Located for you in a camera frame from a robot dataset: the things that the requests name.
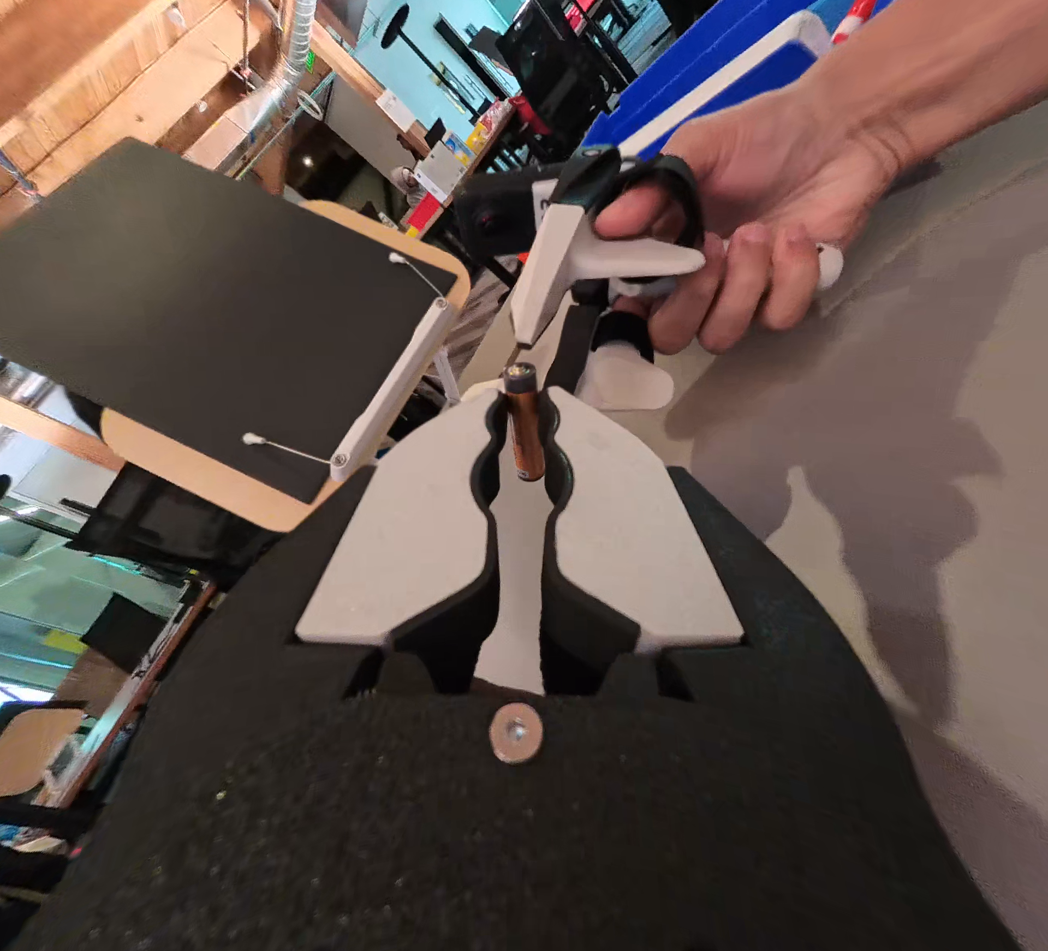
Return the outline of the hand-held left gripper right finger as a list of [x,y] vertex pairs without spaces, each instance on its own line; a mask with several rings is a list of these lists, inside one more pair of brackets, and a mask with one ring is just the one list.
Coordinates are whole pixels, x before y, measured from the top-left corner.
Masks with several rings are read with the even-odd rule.
[[623,656],[733,648],[745,631],[687,513],[676,475],[601,411],[544,390],[551,511],[541,565],[547,696],[592,696]]

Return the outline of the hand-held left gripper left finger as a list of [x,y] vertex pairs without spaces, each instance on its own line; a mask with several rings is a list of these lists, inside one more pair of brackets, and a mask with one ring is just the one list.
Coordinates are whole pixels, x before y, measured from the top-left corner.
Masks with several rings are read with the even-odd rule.
[[378,462],[294,627],[425,666],[440,693],[468,693],[500,611],[502,394],[481,391]]

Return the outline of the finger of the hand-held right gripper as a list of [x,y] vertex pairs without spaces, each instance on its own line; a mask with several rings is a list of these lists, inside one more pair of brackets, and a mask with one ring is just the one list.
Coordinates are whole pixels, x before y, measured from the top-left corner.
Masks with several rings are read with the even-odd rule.
[[510,322],[520,348],[532,348],[555,318],[573,284],[572,246],[589,231],[583,206],[552,202],[547,207],[510,295]]
[[556,353],[547,369],[547,388],[559,387],[574,394],[592,350],[602,317],[601,288],[573,288],[561,325]]

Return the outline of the copper black battery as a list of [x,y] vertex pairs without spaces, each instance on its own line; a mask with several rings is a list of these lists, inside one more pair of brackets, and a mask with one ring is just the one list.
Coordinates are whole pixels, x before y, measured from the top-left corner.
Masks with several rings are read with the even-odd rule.
[[534,483],[545,474],[538,373],[533,364],[518,361],[504,369],[502,381],[514,434],[517,476],[526,483]]

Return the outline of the person's right forearm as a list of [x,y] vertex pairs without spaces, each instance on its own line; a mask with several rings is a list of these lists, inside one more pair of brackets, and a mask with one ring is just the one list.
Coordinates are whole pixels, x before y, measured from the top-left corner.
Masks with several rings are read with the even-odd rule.
[[888,186],[1046,98],[1047,0],[896,0],[805,85]]

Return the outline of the person's right hand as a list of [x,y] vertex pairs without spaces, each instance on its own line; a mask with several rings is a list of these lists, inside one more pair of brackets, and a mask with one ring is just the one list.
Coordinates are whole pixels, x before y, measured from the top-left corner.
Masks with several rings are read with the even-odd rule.
[[818,295],[818,246],[845,250],[915,159],[895,125],[850,118],[796,85],[689,120],[662,154],[687,164],[704,266],[668,296],[624,297],[657,353],[723,354],[754,327],[796,327]]

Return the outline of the black chair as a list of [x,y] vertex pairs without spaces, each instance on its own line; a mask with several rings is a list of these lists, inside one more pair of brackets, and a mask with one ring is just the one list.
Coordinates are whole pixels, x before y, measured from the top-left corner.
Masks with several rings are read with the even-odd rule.
[[534,117],[572,151],[597,116],[617,104],[636,72],[595,20],[568,6],[576,0],[527,0],[495,41]]

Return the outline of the white cylindrical container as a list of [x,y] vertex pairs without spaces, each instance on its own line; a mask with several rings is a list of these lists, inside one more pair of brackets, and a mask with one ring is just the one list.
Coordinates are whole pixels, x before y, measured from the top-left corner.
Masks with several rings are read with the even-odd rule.
[[717,110],[717,98],[758,61],[788,41],[799,40],[821,58],[831,48],[831,36],[821,18],[811,10],[799,10],[773,30],[738,55],[707,79],[692,82],[684,93],[674,99],[660,113],[639,125],[618,143],[623,157],[647,159],[657,154],[665,142],[687,120],[709,115]]

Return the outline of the black floor lamp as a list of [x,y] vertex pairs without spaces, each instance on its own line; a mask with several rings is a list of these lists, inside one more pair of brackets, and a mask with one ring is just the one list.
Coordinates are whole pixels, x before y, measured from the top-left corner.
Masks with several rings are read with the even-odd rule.
[[[385,45],[386,35],[394,27],[394,20],[407,8],[400,26],[400,34],[392,37],[390,45]],[[376,39],[379,42],[378,55],[388,67],[400,66],[409,70],[410,73],[418,72],[425,74],[429,80],[430,70],[425,67],[421,57],[440,70],[450,75],[457,75],[459,58],[454,55],[441,35],[435,29],[435,22],[438,15],[425,7],[425,2],[414,4],[401,2],[394,4],[386,10],[383,19],[376,26]]]

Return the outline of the black wooden book stand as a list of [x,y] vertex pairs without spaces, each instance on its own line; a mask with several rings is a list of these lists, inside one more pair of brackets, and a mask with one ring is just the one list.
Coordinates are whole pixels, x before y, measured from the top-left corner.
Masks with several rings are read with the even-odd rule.
[[2,229],[2,355],[133,464],[287,533],[374,455],[470,293],[454,256],[127,138]]

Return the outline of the red white item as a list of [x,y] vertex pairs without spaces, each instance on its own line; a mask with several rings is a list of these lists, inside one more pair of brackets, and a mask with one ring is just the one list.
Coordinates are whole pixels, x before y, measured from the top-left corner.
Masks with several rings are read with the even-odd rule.
[[831,45],[837,46],[848,41],[873,15],[878,0],[854,0],[849,10],[840,19],[831,37]]

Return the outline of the silver ventilation duct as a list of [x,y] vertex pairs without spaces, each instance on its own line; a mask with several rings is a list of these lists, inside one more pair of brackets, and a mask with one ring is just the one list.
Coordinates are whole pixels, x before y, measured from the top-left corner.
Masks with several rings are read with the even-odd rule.
[[311,26],[319,0],[285,0],[278,62],[264,84],[230,107],[218,121],[222,150],[212,166],[228,172],[258,138],[294,103],[294,92],[306,70]]

